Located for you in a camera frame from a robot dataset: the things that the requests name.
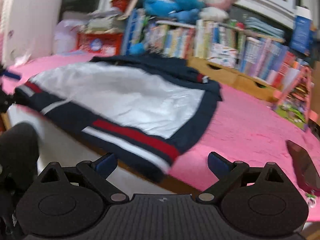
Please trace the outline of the white and navy jacket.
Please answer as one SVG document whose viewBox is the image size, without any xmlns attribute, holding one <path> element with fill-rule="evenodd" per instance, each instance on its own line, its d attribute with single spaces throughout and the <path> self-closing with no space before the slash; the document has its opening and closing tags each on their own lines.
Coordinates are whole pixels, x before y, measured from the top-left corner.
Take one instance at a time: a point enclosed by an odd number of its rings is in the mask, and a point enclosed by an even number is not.
<svg viewBox="0 0 320 240">
<path fill-rule="evenodd" d="M 159 182 L 203 136 L 220 84 L 185 60 L 94 57 L 30 77 L 17 103 Z"/>
</svg>

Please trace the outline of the dark smartphone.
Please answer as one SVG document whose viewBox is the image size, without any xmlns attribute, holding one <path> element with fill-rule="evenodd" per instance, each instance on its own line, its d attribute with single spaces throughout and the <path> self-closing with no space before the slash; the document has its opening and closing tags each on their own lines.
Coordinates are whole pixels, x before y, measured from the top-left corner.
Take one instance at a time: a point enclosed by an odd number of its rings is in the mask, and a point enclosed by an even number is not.
<svg viewBox="0 0 320 240">
<path fill-rule="evenodd" d="M 297 185 L 304 192 L 319 197 L 319 174 L 306 149 L 291 140 L 286 141 L 286 148 L 292 158 Z"/>
</svg>

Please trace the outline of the red plastic crate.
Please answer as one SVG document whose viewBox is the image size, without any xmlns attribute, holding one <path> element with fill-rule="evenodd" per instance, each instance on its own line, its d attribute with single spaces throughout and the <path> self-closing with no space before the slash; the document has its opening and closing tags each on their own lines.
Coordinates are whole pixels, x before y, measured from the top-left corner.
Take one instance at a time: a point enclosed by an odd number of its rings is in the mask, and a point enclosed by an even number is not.
<svg viewBox="0 0 320 240">
<path fill-rule="evenodd" d="M 120 54 L 123 34 L 77 33 L 76 49 L 103 56 Z"/>
</svg>

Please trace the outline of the wooden drawer organizer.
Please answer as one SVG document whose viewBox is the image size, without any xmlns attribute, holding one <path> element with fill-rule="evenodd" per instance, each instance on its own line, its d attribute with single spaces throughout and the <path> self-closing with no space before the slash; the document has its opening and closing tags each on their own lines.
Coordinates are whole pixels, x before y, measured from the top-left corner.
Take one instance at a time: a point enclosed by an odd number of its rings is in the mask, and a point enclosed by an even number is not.
<svg viewBox="0 0 320 240">
<path fill-rule="evenodd" d="M 257 99 L 267 102 L 276 102 L 280 91 L 257 78 L 250 77 L 236 69 L 224 67 L 197 57 L 189 57 L 188 66 L 195 68 L 203 75 L 208 76 L 223 85 L 228 85 L 247 93 Z"/>
</svg>

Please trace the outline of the stack of papers and booklets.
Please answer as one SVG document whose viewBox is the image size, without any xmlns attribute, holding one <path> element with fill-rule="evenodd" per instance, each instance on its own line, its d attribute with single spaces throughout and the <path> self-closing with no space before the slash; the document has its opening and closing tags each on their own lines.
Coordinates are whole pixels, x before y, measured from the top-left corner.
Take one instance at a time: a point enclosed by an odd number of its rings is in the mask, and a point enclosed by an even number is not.
<svg viewBox="0 0 320 240">
<path fill-rule="evenodd" d="M 125 30 L 127 15 L 117 7 L 105 11 L 96 10 L 88 16 L 89 20 L 82 29 L 85 33 L 118 34 Z"/>
</svg>

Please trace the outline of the blue plush ball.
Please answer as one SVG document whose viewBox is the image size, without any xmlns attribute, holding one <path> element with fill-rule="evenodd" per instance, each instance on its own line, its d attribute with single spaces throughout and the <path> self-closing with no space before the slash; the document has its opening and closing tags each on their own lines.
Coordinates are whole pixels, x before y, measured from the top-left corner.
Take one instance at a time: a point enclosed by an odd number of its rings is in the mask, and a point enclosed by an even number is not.
<svg viewBox="0 0 320 240">
<path fill-rule="evenodd" d="M 132 44 L 129 49 L 129 55 L 132 56 L 138 56 L 138 55 L 144 55 L 148 46 L 142 42 L 137 44 Z"/>
</svg>

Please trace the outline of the white pencil pattern box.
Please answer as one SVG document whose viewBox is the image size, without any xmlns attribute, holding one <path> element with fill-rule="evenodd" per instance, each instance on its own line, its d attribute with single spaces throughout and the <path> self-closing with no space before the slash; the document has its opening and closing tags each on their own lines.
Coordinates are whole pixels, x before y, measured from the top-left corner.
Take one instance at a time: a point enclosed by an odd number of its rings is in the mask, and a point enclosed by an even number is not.
<svg viewBox="0 0 320 240">
<path fill-rule="evenodd" d="M 207 60 L 224 67 L 234 68 L 238 51 L 219 43 L 212 43 Z"/>
</svg>

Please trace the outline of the row of upright books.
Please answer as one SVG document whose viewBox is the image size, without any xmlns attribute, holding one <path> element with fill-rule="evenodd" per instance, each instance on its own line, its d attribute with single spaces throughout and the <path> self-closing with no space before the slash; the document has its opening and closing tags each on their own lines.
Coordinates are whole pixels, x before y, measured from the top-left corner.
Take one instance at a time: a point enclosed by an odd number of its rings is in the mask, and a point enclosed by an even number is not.
<svg viewBox="0 0 320 240">
<path fill-rule="evenodd" d="M 189 55 L 234 69 L 279 88 L 290 68 L 299 69 L 285 31 L 256 18 L 227 23 L 188 18 L 186 11 L 172 12 L 170 20 L 152 22 L 144 40 L 129 44 L 128 53 L 151 50 L 166 57 L 186 59 Z"/>
</svg>

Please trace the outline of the blue package on sill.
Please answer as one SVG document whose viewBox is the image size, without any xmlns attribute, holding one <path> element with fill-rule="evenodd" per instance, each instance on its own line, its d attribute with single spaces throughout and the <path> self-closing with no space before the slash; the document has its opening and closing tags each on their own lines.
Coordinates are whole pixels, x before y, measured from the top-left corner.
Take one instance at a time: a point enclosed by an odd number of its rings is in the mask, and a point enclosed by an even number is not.
<svg viewBox="0 0 320 240">
<path fill-rule="evenodd" d="M 315 32 L 311 11 L 308 8 L 297 6 L 289 47 L 309 56 Z"/>
</svg>

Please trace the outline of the blue plush toy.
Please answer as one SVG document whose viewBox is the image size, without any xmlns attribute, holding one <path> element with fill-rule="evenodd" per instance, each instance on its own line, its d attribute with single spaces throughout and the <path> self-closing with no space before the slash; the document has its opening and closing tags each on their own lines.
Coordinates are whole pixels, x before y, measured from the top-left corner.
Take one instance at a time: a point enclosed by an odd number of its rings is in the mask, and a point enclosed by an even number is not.
<svg viewBox="0 0 320 240">
<path fill-rule="evenodd" d="M 143 0 L 143 8 L 148 15 L 185 24 L 195 24 L 204 7 L 204 0 Z"/>
</svg>

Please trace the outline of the pink bunny plush toy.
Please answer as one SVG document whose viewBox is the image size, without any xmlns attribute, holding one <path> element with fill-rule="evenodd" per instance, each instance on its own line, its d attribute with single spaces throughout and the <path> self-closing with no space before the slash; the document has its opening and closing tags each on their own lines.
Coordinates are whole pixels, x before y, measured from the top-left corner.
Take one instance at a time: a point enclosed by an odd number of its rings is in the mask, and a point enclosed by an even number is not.
<svg viewBox="0 0 320 240">
<path fill-rule="evenodd" d="M 229 10 L 238 0 L 204 0 L 205 7 L 199 13 L 200 19 L 222 23 L 229 19 Z"/>
</svg>

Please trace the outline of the pink toy house frame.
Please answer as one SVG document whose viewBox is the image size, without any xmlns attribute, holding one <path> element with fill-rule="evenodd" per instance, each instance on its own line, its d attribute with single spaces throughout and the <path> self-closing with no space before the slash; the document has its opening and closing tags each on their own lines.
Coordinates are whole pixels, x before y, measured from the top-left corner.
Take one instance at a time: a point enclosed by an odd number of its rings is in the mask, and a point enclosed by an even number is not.
<svg viewBox="0 0 320 240">
<path fill-rule="evenodd" d="M 309 120 L 316 121 L 318 114 L 311 110 L 311 69 L 304 66 L 285 90 L 276 95 L 278 101 L 272 107 L 280 117 L 307 130 Z"/>
</svg>

